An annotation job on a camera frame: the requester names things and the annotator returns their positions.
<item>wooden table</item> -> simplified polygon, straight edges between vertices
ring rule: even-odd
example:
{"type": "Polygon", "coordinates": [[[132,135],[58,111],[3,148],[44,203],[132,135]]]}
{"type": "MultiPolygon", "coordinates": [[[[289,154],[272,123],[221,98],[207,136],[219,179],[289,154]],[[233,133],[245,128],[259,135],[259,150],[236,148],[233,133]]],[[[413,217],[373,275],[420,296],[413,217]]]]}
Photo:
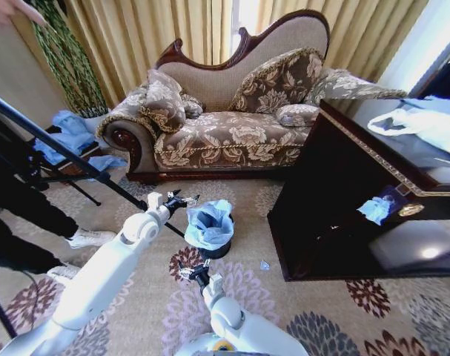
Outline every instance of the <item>wooden table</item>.
{"type": "Polygon", "coordinates": [[[450,275],[450,236],[427,221],[450,220],[450,154],[415,135],[366,128],[373,117],[406,106],[321,103],[268,214],[286,280],[450,275]],[[396,210],[378,226],[357,209],[385,190],[396,210]]]}

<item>floor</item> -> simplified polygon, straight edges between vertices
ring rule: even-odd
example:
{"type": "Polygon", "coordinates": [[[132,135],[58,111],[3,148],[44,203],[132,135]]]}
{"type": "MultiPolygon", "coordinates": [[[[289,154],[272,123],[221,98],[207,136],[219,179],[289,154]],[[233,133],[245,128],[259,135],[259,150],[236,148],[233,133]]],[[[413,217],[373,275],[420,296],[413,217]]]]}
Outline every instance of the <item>floor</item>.
{"type": "MultiPolygon", "coordinates": [[[[153,187],[128,182],[124,168],[111,173],[136,197],[181,188],[185,196],[200,194],[201,201],[231,202],[236,220],[231,251],[212,262],[212,271],[225,277],[228,295],[290,332],[310,355],[450,355],[450,278],[284,282],[265,218],[281,182],[172,182],[153,187]],[[260,270],[261,260],[270,265],[268,271],[260,270]]],[[[137,212],[97,182],[81,185],[102,202],[100,207],[61,184],[52,185],[46,195],[83,228],[118,231],[137,212]]],[[[7,211],[1,217],[19,236],[78,266],[96,250],[72,250],[62,238],[7,211]]],[[[184,231],[185,210],[171,222],[184,231]]],[[[450,232],[450,222],[446,227],[450,232]]],[[[210,331],[198,286],[181,280],[178,260],[187,266],[197,264],[197,250],[164,228],[109,308],[90,321],[64,354],[173,355],[189,338],[210,331]]],[[[36,281],[40,294],[32,313],[36,293],[30,280],[0,268],[0,301],[18,332],[48,318],[62,293],[62,287],[44,275],[36,276],[36,281]]],[[[0,348],[7,341],[0,325],[0,348]]]]}

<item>shoe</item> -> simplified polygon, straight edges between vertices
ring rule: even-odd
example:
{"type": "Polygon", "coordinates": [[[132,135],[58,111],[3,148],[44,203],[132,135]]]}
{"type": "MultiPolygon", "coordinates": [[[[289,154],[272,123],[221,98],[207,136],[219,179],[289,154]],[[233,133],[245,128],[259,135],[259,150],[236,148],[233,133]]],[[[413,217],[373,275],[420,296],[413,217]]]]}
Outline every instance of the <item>shoe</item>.
{"type": "Polygon", "coordinates": [[[80,269],[79,267],[65,263],[64,266],[53,267],[47,272],[47,276],[66,287],[80,269]]]}
{"type": "Polygon", "coordinates": [[[112,231],[88,231],[79,228],[78,231],[67,240],[71,248],[81,248],[86,246],[101,246],[111,241],[116,234],[112,231]]]}

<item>yellow part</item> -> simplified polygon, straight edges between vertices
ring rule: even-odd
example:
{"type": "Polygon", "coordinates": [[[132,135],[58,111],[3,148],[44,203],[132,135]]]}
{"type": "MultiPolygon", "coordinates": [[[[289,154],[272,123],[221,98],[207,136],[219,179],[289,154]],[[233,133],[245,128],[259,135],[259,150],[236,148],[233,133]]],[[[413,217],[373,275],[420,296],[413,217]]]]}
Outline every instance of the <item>yellow part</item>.
{"type": "Polygon", "coordinates": [[[220,340],[214,344],[213,351],[234,351],[234,346],[226,340],[220,340]]]}

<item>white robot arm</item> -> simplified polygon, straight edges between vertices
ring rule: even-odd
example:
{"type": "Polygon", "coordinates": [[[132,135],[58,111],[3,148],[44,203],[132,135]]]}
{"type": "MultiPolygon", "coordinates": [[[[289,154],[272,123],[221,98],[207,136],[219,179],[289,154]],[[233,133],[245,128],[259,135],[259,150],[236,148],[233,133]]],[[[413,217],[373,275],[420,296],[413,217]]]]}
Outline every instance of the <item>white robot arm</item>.
{"type": "MultiPolygon", "coordinates": [[[[0,355],[50,356],[64,351],[88,321],[110,305],[135,269],[142,251],[157,238],[174,211],[196,199],[198,197],[183,199],[169,194],[169,200],[162,204],[161,194],[149,194],[149,209],[129,217],[116,237],[90,258],[63,291],[52,317],[31,332],[12,339],[0,355]]],[[[226,297],[221,276],[208,276],[208,263],[205,270],[206,273],[198,273],[197,269],[195,275],[198,277],[193,279],[202,287],[205,303],[211,311],[211,325],[220,337],[240,351],[308,356],[302,345],[289,334],[265,318],[241,309],[237,301],[226,297]]],[[[198,344],[188,346],[178,355],[192,355],[203,350],[198,344]]]]}
{"type": "Polygon", "coordinates": [[[149,209],[127,218],[122,230],[105,243],[63,291],[52,317],[12,339],[0,355],[57,355],[79,331],[105,310],[134,271],[142,251],[158,236],[171,212],[162,195],[148,195],[149,209]]]}

